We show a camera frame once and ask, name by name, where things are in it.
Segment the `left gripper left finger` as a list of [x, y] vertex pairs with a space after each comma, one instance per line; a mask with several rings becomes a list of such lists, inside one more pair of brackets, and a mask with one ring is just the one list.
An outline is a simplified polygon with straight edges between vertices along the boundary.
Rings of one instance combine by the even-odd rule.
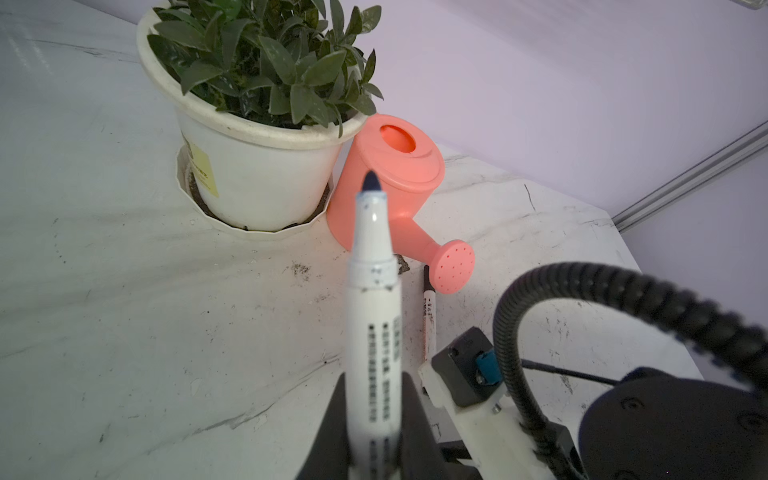
[[345, 374], [339, 377], [298, 480], [349, 477], [350, 449], [347, 435]]

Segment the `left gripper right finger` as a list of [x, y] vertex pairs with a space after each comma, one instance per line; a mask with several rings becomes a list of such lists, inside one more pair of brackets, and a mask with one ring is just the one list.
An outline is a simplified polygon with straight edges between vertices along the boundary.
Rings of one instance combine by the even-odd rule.
[[399, 466], [405, 480], [449, 479], [412, 377], [403, 372]]

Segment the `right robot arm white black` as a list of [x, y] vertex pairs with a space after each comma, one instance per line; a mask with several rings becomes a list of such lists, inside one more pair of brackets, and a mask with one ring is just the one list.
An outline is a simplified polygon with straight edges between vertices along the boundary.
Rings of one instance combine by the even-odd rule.
[[591, 479], [764, 479], [767, 405], [738, 388], [638, 369], [586, 410], [578, 452]]

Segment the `white marker black tip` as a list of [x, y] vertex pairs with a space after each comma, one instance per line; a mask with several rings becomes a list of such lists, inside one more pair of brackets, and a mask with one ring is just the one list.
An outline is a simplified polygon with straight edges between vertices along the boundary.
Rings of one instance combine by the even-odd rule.
[[423, 268], [423, 351], [429, 362], [437, 352], [436, 290], [430, 280], [430, 268]]

